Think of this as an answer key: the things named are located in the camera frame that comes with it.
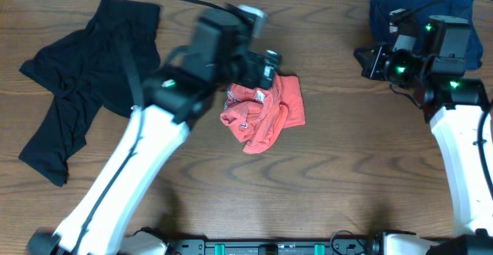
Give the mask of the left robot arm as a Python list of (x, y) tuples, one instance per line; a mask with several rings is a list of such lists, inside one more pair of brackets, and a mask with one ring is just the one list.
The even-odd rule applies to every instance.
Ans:
[(273, 84), (280, 57), (250, 51), (266, 21), (246, 5), (209, 8), (198, 18), (188, 46), (176, 49), (183, 62), (165, 64), (142, 79), (130, 37), (112, 37), (111, 53), (128, 79), (132, 96), (129, 124), (114, 153), (78, 206), (52, 233), (38, 231), (31, 254), (165, 254), (165, 240), (147, 232), (126, 235), (137, 206), (158, 172), (186, 141), (190, 123), (210, 107), (216, 90), (230, 83), (251, 88)]

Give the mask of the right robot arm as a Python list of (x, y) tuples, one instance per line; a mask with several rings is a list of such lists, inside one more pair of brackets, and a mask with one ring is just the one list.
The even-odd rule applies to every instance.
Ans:
[(387, 230), (368, 254), (490, 254), (492, 252), (491, 102), (478, 78), (465, 76), (468, 20), (432, 15), (420, 27), (408, 10), (390, 13), (395, 43), (354, 50), (367, 79), (389, 82), (423, 112), (444, 160), (454, 214), (454, 236), (433, 241)]

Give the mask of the red t-shirt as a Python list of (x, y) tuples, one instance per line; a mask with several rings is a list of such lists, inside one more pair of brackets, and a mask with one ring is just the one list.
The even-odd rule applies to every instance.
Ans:
[(245, 153), (265, 152), (283, 129), (306, 123), (299, 79), (277, 75), (270, 89), (231, 85), (220, 121), (245, 144)]

